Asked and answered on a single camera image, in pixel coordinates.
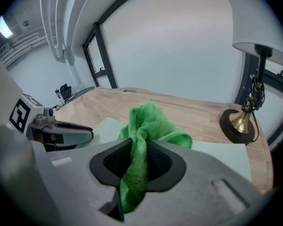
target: wooden table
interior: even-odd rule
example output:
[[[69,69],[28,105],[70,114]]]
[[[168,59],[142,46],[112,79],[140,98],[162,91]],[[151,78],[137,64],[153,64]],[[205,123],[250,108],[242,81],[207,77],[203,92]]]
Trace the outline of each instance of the wooden table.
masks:
[[[158,106],[172,123],[182,128],[192,139],[218,143],[230,143],[219,125],[222,112],[225,109],[240,111],[241,108],[236,104],[194,101],[144,89],[98,87],[57,111],[56,119],[92,128],[106,117],[128,123],[130,109],[147,101]],[[273,185],[273,168],[261,127],[259,131],[258,140],[250,143],[246,149],[250,161],[251,182],[261,193],[265,193]]]

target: white pipe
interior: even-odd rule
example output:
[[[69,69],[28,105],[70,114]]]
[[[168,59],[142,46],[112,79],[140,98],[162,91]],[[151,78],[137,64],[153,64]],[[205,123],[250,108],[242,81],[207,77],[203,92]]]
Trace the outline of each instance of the white pipe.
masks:
[[[40,34],[39,34],[38,32],[36,32],[36,33],[34,33],[34,34],[31,34],[31,35],[28,35],[28,36],[26,36],[26,37],[24,37],[24,38],[18,40],[17,42],[12,43],[11,46],[15,47],[15,46],[17,46],[17,45],[23,43],[24,41],[26,41],[26,40],[28,40],[28,39],[30,39],[30,38],[32,38],[32,37],[37,37],[37,36],[40,36]]]
[[[15,46],[15,47],[14,47],[14,44],[13,44],[12,48],[11,48],[8,52],[6,52],[4,55],[0,56],[0,59],[1,59],[1,60],[5,60],[5,59],[6,59],[10,54],[12,54],[15,50],[21,48],[22,46],[24,46],[24,45],[27,44],[28,42],[33,41],[33,40],[35,40],[35,39],[37,39],[37,38],[39,38],[39,36],[35,36],[35,37],[31,38],[31,39],[28,39],[28,40],[26,40],[24,43],[21,43],[21,44],[19,44],[18,46]]]
[[[18,48],[17,50],[14,50],[8,57],[2,59],[2,62],[5,64],[7,61],[9,61],[12,57],[16,56],[17,53],[19,53],[20,51],[22,51],[23,49],[29,47],[30,44],[34,44],[36,42],[39,42],[41,40],[45,40],[46,36],[40,37],[35,39],[34,41],[31,41],[30,43],[25,44],[24,46],[21,46],[20,48]]]
[[[44,43],[47,43],[47,39],[46,36],[41,37],[40,39],[37,39],[36,41],[33,42],[33,44],[26,44],[23,48],[21,48],[20,50],[18,50],[10,59],[5,60],[3,62],[3,64],[5,65],[5,67],[7,67],[9,64],[11,64],[13,61],[15,61],[17,58],[19,58],[21,55],[25,54],[26,52],[28,52],[29,50],[42,45]]]
[[[14,38],[14,39],[13,39],[12,41],[10,41],[9,43],[13,44],[15,41],[17,42],[17,40],[18,40],[19,38],[27,37],[27,36],[28,36],[27,34],[30,34],[30,33],[33,33],[33,32],[35,32],[35,31],[39,31],[39,30],[44,30],[44,27],[43,27],[43,26],[40,26],[40,27],[34,28],[34,29],[32,29],[32,30],[29,30],[29,31],[27,31],[27,32],[25,32],[25,33],[19,35],[18,37]]]
[[[58,58],[56,49],[53,43],[53,36],[51,32],[51,23],[50,23],[50,0],[40,0],[41,6],[41,17],[44,26],[45,35],[49,48],[53,54],[53,57],[56,61],[64,62],[62,59]]]
[[[56,4],[56,36],[58,55],[60,58],[63,57],[63,25],[67,1],[68,0],[57,0]]]
[[[8,49],[8,48],[7,48],[6,50],[4,50],[4,51],[0,54],[0,58],[1,58],[3,55],[5,55],[7,52],[9,52],[9,49]]]

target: white lamp shade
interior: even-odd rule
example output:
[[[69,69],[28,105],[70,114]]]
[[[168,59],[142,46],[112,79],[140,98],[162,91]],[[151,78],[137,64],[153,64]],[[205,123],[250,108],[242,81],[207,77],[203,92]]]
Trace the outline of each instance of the white lamp shade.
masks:
[[[270,61],[283,65],[283,26],[265,0],[229,0],[233,47],[256,55],[255,44],[273,49]]]

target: green microfiber towel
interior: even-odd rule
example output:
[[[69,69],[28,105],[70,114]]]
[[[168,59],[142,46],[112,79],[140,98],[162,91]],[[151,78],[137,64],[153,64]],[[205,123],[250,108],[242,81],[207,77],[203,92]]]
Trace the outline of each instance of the green microfiber towel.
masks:
[[[118,139],[124,138],[132,138],[131,164],[120,182],[123,213],[129,213],[144,198],[149,181],[146,139],[166,141],[186,148],[191,148],[192,139],[150,102],[130,110],[129,124],[121,129],[118,136]]]

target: black lamp base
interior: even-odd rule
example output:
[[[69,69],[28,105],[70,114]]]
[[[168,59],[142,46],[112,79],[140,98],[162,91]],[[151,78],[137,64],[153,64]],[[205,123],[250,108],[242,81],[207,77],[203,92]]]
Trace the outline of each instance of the black lamp base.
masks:
[[[249,121],[249,132],[247,134],[237,131],[230,121],[230,114],[238,112],[239,111],[233,109],[225,110],[219,120],[220,127],[231,142],[248,145],[255,137],[255,129],[252,123]]]

